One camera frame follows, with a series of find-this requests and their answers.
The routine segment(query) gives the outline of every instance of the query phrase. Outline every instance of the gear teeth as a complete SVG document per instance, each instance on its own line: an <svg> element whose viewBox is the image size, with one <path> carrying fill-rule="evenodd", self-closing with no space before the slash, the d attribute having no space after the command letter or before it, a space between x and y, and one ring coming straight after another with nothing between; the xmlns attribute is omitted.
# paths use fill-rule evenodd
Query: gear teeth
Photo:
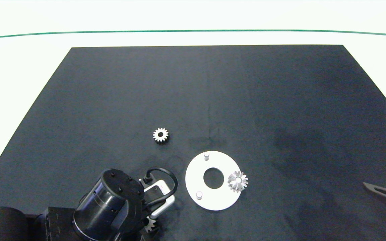
<svg viewBox="0 0 386 241"><path fill-rule="evenodd" d="M236 182L237 178L241 178L241 182ZM232 174L230 174L227 183L229 184L229 187L233 192L242 192L248 184L248 178L247 176L241 172L241 171L234 171Z"/></svg>
<svg viewBox="0 0 386 241"><path fill-rule="evenodd" d="M151 232L154 228L154 223L156 222L154 219L151 219L150 217L148 218L148 224L144 227L145 231L147 233Z"/></svg>
<svg viewBox="0 0 386 241"><path fill-rule="evenodd" d="M153 132L153 139L158 143L158 144L163 144L167 142L169 139L169 132L165 128L157 128Z"/></svg>

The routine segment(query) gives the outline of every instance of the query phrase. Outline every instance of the white circular plate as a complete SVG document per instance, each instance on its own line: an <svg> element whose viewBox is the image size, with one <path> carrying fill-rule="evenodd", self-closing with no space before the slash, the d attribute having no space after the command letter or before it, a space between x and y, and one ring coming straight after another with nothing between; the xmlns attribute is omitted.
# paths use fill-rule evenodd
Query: white circular plate
<svg viewBox="0 0 386 241"><path fill-rule="evenodd" d="M204 209L219 211L227 209L238 200L241 192L233 192L230 189L227 180L230 174L240 171L236 162L228 155L219 151L207 151L208 160L204 155L205 152L197 155L191 160L186 171L186 187L190 197L195 203ZM205 171L210 168L219 169L224 181L221 187L217 189L209 188L203 180Z"/></svg>

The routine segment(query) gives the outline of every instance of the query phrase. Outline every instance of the black cylinder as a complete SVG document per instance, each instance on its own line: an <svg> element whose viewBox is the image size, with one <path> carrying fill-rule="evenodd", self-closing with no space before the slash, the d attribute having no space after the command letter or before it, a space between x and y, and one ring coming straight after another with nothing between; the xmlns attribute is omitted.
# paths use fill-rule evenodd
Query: black cylinder
<svg viewBox="0 0 386 241"><path fill-rule="evenodd" d="M27 241L28 224L23 212L0 207L0 241Z"/></svg>
<svg viewBox="0 0 386 241"><path fill-rule="evenodd" d="M118 231L112 223L130 196L139 200L144 197L139 183L122 171L104 171L75 210L74 230L87 241L111 239Z"/></svg>

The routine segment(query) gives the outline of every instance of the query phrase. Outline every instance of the metal gear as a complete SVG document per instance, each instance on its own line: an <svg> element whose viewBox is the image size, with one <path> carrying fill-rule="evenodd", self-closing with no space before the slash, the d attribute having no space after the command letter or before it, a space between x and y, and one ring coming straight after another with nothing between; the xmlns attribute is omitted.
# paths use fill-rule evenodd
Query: metal gear
<svg viewBox="0 0 386 241"><path fill-rule="evenodd" d="M148 218L148 224L144 227L147 232L151 232L154 228L154 223L156 222L154 219Z"/></svg>
<svg viewBox="0 0 386 241"><path fill-rule="evenodd" d="M241 171L235 171L230 174L227 183L229 184L230 189L232 189L233 192L242 192L247 187L247 180L247 175L244 175L244 173Z"/></svg>
<svg viewBox="0 0 386 241"><path fill-rule="evenodd" d="M164 143L169 138L169 132L165 128L158 128L153 132L153 138L157 143Z"/></svg>

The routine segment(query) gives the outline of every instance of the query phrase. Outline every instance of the green line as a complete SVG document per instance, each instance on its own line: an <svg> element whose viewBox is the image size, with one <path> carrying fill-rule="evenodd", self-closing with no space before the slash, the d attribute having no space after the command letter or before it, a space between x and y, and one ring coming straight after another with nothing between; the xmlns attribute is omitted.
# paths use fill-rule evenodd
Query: green line
<svg viewBox="0 0 386 241"><path fill-rule="evenodd" d="M34 32L24 34L2 35L0 38L19 37L29 35L65 34L65 33L108 33L108 32L340 32L371 35L384 35L381 32L357 32L340 30L311 30L311 29L196 29L196 30L114 30L114 31L70 31L70 32Z"/></svg>

